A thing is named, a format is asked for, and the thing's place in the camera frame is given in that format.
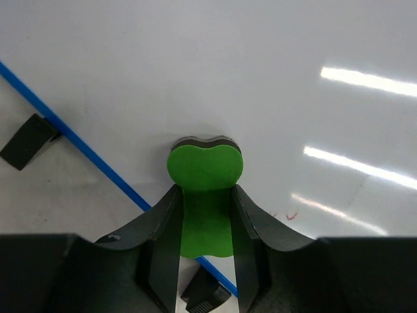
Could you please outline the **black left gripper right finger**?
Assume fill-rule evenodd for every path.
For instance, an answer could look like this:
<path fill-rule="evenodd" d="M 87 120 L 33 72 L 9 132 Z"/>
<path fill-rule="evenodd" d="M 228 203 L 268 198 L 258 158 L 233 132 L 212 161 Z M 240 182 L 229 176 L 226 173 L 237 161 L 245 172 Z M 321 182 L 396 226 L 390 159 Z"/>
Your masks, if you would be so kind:
<path fill-rule="evenodd" d="M 231 189 L 241 312 L 415 312 L 416 239 L 311 239 Z"/>

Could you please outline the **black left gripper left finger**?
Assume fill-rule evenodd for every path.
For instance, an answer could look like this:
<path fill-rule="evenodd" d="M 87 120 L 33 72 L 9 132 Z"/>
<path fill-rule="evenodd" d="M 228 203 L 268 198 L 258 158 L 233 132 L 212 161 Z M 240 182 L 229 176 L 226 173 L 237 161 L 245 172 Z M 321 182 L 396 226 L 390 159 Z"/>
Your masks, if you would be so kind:
<path fill-rule="evenodd" d="M 74 234 L 1 236 L 2 312 L 174 312 L 182 192 L 96 242 Z"/>

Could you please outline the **green bone shaped eraser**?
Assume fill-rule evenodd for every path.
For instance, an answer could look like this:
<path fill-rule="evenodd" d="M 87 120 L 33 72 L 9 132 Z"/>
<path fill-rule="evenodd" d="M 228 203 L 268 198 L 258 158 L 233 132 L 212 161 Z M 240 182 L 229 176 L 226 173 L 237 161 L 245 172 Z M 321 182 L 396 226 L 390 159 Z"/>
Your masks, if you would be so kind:
<path fill-rule="evenodd" d="M 233 255 L 230 191 L 243 169 L 239 146 L 225 136 L 188 136 L 172 146 L 167 171 L 182 190 L 182 257 Z"/>

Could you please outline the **blue framed whiteboard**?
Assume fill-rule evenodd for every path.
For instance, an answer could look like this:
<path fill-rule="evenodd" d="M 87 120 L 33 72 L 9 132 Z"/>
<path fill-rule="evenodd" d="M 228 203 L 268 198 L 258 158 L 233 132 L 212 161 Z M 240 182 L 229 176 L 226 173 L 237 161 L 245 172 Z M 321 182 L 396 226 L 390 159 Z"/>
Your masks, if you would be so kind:
<path fill-rule="evenodd" d="M 224 135 L 300 233 L 416 235 L 415 1 L 2 1 L 1 75 L 142 209 Z"/>

